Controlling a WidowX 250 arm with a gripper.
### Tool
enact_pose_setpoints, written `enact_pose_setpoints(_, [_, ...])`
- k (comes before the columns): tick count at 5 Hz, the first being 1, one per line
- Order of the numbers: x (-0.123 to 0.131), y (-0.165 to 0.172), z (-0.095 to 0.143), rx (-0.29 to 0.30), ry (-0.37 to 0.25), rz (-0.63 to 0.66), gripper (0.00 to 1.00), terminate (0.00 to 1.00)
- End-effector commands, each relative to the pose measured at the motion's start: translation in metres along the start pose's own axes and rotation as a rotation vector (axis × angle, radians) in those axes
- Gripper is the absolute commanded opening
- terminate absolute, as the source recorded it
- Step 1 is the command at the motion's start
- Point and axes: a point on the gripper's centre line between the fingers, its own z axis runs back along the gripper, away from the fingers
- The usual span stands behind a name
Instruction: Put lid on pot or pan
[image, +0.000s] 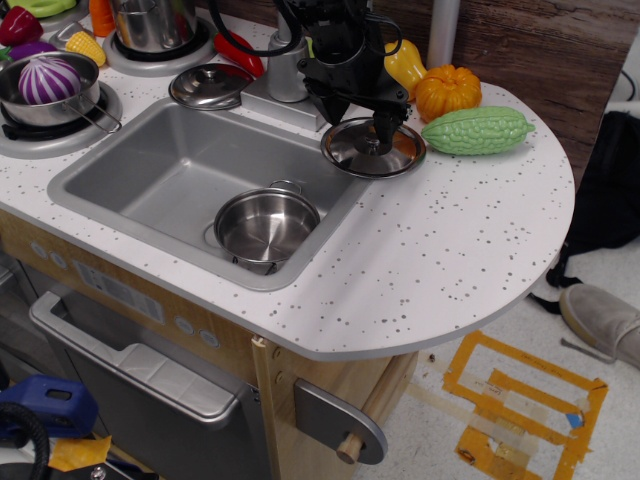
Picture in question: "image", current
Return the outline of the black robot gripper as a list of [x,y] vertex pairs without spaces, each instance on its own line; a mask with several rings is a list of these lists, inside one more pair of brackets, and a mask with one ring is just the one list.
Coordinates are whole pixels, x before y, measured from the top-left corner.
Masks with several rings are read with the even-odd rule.
[[329,124],[352,104],[373,111],[378,153],[388,153],[408,107],[407,90],[384,65],[385,45],[402,44],[400,27],[367,1],[299,1],[297,20],[312,40],[313,57],[298,70],[315,107]]

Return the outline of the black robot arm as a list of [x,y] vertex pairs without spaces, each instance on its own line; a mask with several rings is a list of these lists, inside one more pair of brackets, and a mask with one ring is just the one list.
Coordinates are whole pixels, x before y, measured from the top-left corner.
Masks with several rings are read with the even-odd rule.
[[294,36],[312,40],[311,58],[297,64],[316,108],[331,125],[352,104],[373,112],[381,144],[408,118],[408,92],[386,71],[385,58],[402,46],[400,27],[366,1],[278,1]]

